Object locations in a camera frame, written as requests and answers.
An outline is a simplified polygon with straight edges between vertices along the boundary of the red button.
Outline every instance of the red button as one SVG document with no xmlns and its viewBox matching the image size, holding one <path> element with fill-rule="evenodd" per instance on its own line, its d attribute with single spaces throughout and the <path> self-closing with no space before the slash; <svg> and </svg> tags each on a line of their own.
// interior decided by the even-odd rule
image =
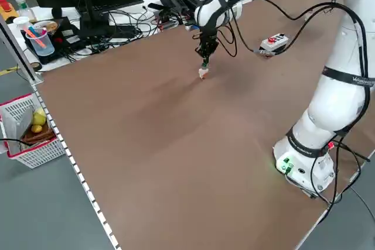
<svg viewBox="0 0 375 250">
<path fill-rule="evenodd" d="M 331 150 L 335 147 L 335 144 L 333 142 L 328 143 L 328 149 Z"/>
</svg>

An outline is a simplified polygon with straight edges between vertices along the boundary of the keyboard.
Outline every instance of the keyboard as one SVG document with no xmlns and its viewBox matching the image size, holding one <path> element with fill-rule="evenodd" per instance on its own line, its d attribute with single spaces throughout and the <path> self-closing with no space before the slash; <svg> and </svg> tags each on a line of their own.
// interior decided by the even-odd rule
<svg viewBox="0 0 375 250">
<path fill-rule="evenodd" d="M 121 9 L 124 7 L 133 6 L 136 4 L 143 3 L 143 2 L 144 2 L 143 0 L 133 0 L 131 3 L 126 3 L 126 4 L 117 3 L 117 4 L 111 4 L 111 5 L 93 5 L 93 9 L 96 12 L 109 12 L 112 10 L 117 10 L 117 9 Z M 82 14 L 86 12 L 86 7 L 78 7 L 77 10 L 79 14 Z"/>
</svg>

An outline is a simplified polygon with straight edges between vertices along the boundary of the white desk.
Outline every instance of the white desk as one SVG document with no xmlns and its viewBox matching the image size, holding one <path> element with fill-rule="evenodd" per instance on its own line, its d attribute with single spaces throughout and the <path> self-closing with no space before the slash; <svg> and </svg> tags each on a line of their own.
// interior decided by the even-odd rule
<svg viewBox="0 0 375 250">
<path fill-rule="evenodd" d="M 139 17 L 141 17 L 142 14 L 144 14 L 144 16 L 142 18 L 144 18 L 144 19 L 150 18 L 153 15 L 154 10 L 148 8 L 147 12 L 144 13 L 145 9 L 143 7 L 147 8 L 147 5 L 152 3 L 152 2 L 153 3 L 160 3 L 160 0 L 143 0 L 143 1 L 144 1 L 144 3 L 142 3 L 142 4 L 129 6 L 129 7 L 126 7 L 126 8 L 122 8 L 121 10 L 126 11 L 128 13 L 135 13 L 135 14 L 132 14 L 132 16 L 134 18 L 139 18 Z M 247 2 L 250 2 L 250 1 L 251 0 L 244 0 L 243 3 L 247 3 Z M 51 8 L 34 7 L 32 9 L 33 9 L 33 11 L 34 11 L 34 13 L 37 17 L 37 20 L 46 20 L 46 19 L 52 19 L 53 18 L 52 13 L 51 13 Z M 118 24 L 118 25 L 130 23 L 129 17 L 127 17 L 127 16 L 119 15 L 119 14 L 112 14 L 112 15 L 114 17 L 114 20 L 116 21 L 116 24 Z M 63 8 L 63 16 L 68 17 L 69 20 L 73 21 L 72 24 L 74 24 L 75 26 L 77 26 L 79 28 L 79 21 L 77 21 L 77 20 L 79 19 L 80 15 L 78 14 L 78 12 L 76 11 L 75 8 Z M 151 23 L 151 20 L 149 20 L 147 23 L 150 24 L 151 26 L 155 27 L 155 25 L 153 25 Z M 26 43 L 25 43 L 20 31 L 15 26 L 15 24 L 10 24 L 9 28 L 12 31 L 13 35 L 16 37 L 16 39 L 17 39 L 20 47 L 22 48 L 22 50 L 25 50 L 26 49 Z M 147 32 L 149 30 L 149 27 L 147 27 L 147 26 L 144 26 L 144 27 L 140 26 L 139 28 L 141 28 L 141 30 L 144 31 L 144 32 Z M 116 42 L 116 41 L 123 41 L 123 39 L 113 39 L 113 40 L 111 40 L 111 42 Z M 79 51 L 79 53 L 80 54 L 90 54 L 90 51 L 88 49 L 84 49 L 84 50 Z M 25 51 L 25 55 L 30 62 L 38 61 L 38 59 L 29 50 Z M 76 60 L 80 60 L 80 59 L 83 58 L 83 56 L 75 56 L 75 55 L 72 55 L 72 57 Z M 58 67 L 70 64 L 70 63 L 71 62 L 68 59 L 61 58 L 61 59 L 55 60 L 55 61 L 53 61 L 49 64 L 44 65 L 43 68 L 42 68 L 42 71 L 53 70 L 53 69 L 56 69 Z"/>
</svg>

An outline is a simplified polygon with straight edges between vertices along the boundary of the desk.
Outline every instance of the desk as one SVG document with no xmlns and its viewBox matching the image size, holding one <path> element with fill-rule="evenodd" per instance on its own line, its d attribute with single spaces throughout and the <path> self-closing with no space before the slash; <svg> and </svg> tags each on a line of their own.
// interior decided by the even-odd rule
<svg viewBox="0 0 375 250">
<path fill-rule="evenodd" d="M 147 5 L 151 2 L 160 3 L 160 0 L 144 0 L 144 3 L 142 3 L 142 4 L 122 8 L 121 10 L 129 12 L 129 13 L 136 13 L 135 15 L 132 15 L 132 16 L 134 16 L 135 18 L 138 18 L 138 17 L 141 17 L 141 15 L 144 14 L 144 12 L 145 12 L 143 6 L 147 7 Z M 51 19 L 53 17 L 52 14 L 51 14 L 50 8 L 34 7 L 32 9 L 33 9 L 33 11 L 34 11 L 38 20 L 46 20 L 46 19 Z M 154 11 L 154 10 L 148 9 L 147 13 L 144 14 L 144 17 L 150 18 L 153 15 L 152 11 Z M 74 24 L 75 26 L 77 26 L 79 28 L 79 21 L 77 21 L 77 19 L 79 19 L 80 15 L 77 13 L 75 8 L 63 8 L 63 16 L 67 16 L 72 21 L 72 24 Z M 127 16 L 113 14 L 113 17 L 114 17 L 116 23 L 119 24 L 119 25 L 130 23 L 129 18 Z M 19 45 L 21 46 L 22 50 L 25 50 L 26 44 L 25 44 L 25 41 L 24 41 L 20 31 L 17 29 L 17 27 L 14 24 L 10 24 L 9 28 L 12 31 L 12 33 L 14 34 L 14 36 L 16 37 L 16 39 L 17 39 Z M 116 41 L 119 41 L 119 40 L 122 40 L 122 39 L 113 39 L 112 42 L 116 42 Z M 82 51 L 79 51 L 79 53 L 80 54 L 90 54 L 90 51 L 82 50 Z M 38 59 L 33 55 L 33 53 L 31 53 L 28 50 L 25 51 L 25 55 L 30 62 L 38 61 Z M 80 60 L 80 59 L 83 58 L 83 56 L 75 56 L 75 55 L 72 55 L 72 57 L 76 60 Z M 67 60 L 66 58 L 61 58 L 61 59 L 55 60 L 55 61 L 53 61 L 49 64 L 44 65 L 41 70 L 42 71 L 49 71 L 49 70 L 53 70 L 53 69 L 65 66 L 67 64 L 70 64 L 70 61 Z"/>
<path fill-rule="evenodd" d="M 297 15 L 322 0 L 273 1 Z M 182 27 L 45 74 L 38 90 L 123 249 L 298 245 L 326 206 L 284 180 L 272 146 L 308 106 L 340 17 L 318 16 L 270 60 L 242 44 L 232 59 L 220 47 L 204 82 L 197 42 Z M 255 1 L 239 24 L 256 46 L 302 22 Z M 363 155 L 375 146 L 373 118 L 371 107 L 346 140 Z M 356 165 L 341 158 L 342 188 Z"/>
</svg>

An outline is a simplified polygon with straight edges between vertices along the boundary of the cup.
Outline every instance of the cup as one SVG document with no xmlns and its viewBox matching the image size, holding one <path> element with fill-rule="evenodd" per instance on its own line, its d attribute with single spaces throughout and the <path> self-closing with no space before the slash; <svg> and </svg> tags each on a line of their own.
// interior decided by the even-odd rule
<svg viewBox="0 0 375 250">
<path fill-rule="evenodd" d="M 45 32 L 43 34 L 42 28 L 36 28 L 34 30 L 39 34 L 39 36 L 31 36 L 33 33 L 28 31 L 26 32 L 26 38 L 30 40 L 36 54 L 42 57 L 51 55 L 54 52 L 54 47 L 49 39 L 48 33 Z"/>
<path fill-rule="evenodd" d="M 15 18 L 13 20 L 13 23 L 15 23 L 17 25 L 17 28 L 19 28 L 20 30 L 29 29 L 29 27 L 31 26 L 29 17 L 25 16 Z"/>
</svg>

